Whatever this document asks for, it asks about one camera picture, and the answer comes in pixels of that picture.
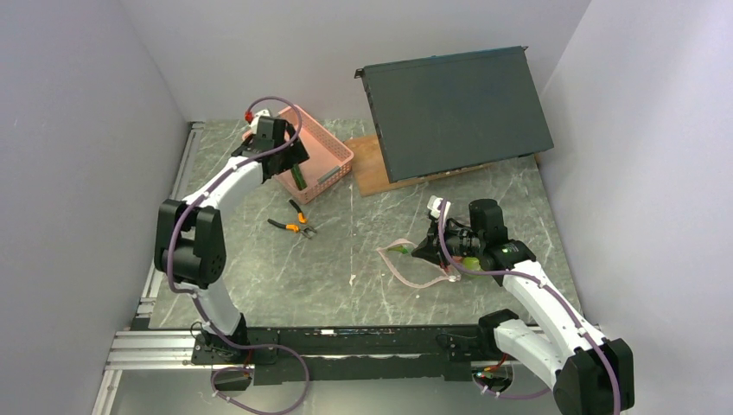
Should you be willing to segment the clear zip top bag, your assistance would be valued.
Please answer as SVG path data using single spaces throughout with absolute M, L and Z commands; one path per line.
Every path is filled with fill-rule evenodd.
M 413 291 L 428 291 L 433 287 L 444 285 L 477 283 L 485 277 L 457 270 L 453 265 L 437 266 L 422 259 L 415 259 L 411 255 L 398 252 L 388 252 L 389 246 L 404 244 L 413 250 L 417 242 L 405 238 L 397 238 L 391 242 L 374 247 L 369 252 L 369 258 L 379 268 L 380 279 L 388 285 Z

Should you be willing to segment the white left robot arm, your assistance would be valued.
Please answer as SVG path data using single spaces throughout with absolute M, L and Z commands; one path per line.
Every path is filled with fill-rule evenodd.
M 226 267 L 223 222 L 260 185 L 309 155 L 291 122 L 266 115 L 254 125 L 224 167 L 201 188 L 159 207 L 154 266 L 169 288 L 189 296 L 203 328 L 217 335 L 214 352 L 228 363 L 241 361 L 249 345 L 244 315 L 222 279 Z

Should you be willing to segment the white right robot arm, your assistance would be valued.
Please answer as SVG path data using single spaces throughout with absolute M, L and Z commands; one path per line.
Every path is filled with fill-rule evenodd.
M 497 201 L 471 201 L 468 224 L 449 217 L 444 198 L 432 196 L 427 209 L 430 226 L 412 256 L 492 277 L 542 329 L 534 332 L 511 310 L 488 314 L 475 338 L 481 355 L 518 360 L 545 383 L 563 414 L 620 414 L 634 406 L 631 347 L 609 339 L 569 303 L 532 250 L 509 237 Z

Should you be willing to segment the pink plastic basket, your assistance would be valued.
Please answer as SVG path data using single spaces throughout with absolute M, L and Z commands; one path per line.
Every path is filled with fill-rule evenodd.
M 299 164 L 308 183 L 305 190 L 299 191 L 296 188 L 290 170 L 272 177 L 280 182 L 297 202 L 301 204 L 312 202 L 351 171 L 354 153 L 302 108 L 297 105 L 289 106 L 275 115 L 271 114 L 271 117 L 291 122 L 296 127 L 296 137 L 301 139 L 309 153 L 309 160 Z M 245 136 L 254 128 L 250 126 L 250 130 L 243 135 L 242 143 Z

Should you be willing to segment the fake green cucumber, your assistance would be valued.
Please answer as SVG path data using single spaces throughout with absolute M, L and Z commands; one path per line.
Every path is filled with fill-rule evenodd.
M 292 179 L 299 191 L 305 190 L 308 187 L 308 183 L 303 175 L 303 172 L 298 164 L 295 164 L 290 170 Z

